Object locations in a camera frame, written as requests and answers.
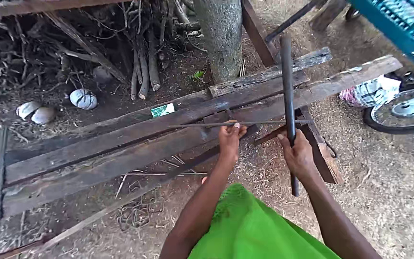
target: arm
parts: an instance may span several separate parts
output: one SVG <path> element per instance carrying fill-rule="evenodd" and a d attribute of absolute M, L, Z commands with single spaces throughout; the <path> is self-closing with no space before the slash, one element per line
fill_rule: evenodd
<path fill-rule="evenodd" d="M 293 147 L 290 147 L 285 134 L 277 135 L 277 138 L 284 149 L 288 168 L 301 181 L 309 195 L 327 247 L 343 259 L 381 259 L 325 187 L 314 164 L 312 147 L 301 130 L 296 132 Z"/>
<path fill-rule="evenodd" d="M 207 233 L 217 202 L 228 176 L 239 159 L 239 139 L 247 128 L 236 123 L 222 126 L 218 134 L 220 156 L 212 173 L 181 211 L 175 226 L 164 242 L 161 259 L 187 258 L 199 239 Z"/>

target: hand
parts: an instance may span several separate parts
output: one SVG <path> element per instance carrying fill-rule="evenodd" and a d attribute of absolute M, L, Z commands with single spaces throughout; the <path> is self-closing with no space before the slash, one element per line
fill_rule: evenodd
<path fill-rule="evenodd" d="M 296 130 L 295 145 L 293 147 L 290 146 L 286 131 L 277 135 L 277 138 L 284 149 L 285 162 L 296 178 L 300 181 L 317 179 L 319 173 L 316 164 L 314 164 L 312 147 L 301 130 Z"/>
<path fill-rule="evenodd" d="M 239 159 L 239 139 L 247 132 L 246 126 L 236 122 L 233 126 L 221 126 L 218 138 L 220 141 L 220 159 L 236 162 Z"/>

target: bicycle wheel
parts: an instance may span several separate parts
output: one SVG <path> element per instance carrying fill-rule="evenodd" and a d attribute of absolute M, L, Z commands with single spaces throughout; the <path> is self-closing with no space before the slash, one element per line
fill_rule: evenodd
<path fill-rule="evenodd" d="M 389 134 L 414 134 L 414 105 L 400 105 L 401 102 L 414 98 L 414 86 L 407 86 L 406 89 L 399 92 L 389 103 L 365 109 L 365 124 Z"/>

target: person's left hand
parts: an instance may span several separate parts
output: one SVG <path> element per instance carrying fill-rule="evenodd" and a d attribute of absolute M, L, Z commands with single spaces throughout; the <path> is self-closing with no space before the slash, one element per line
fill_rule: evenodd
<path fill-rule="evenodd" d="M 220 158 L 233 160 L 239 159 L 239 139 L 247 133 L 247 127 L 241 126 L 237 121 L 230 120 L 227 122 L 236 122 L 233 126 L 220 126 L 218 138 L 220 141 Z"/>

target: blue crate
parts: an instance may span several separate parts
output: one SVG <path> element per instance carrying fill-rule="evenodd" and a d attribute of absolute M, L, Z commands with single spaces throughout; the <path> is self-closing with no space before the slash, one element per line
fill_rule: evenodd
<path fill-rule="evenodd" d="M 414 0 L 350 0 L 414 62 Z"/>

